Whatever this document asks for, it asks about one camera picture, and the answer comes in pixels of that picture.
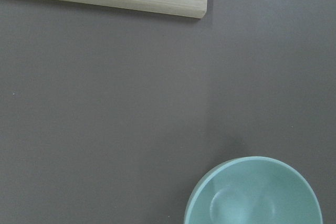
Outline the green bowl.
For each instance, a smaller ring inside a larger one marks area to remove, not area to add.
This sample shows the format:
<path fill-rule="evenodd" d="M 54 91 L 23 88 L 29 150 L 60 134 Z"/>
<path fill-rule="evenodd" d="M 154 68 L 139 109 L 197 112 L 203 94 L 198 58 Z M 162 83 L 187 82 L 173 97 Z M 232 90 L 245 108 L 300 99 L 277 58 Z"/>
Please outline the green bowl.
<path fill-rule="evenodd" d="M 279 160 L 249 156 L 208 171 L 194 187 L 184 223 L 323 223 L 307 180 Z"/>

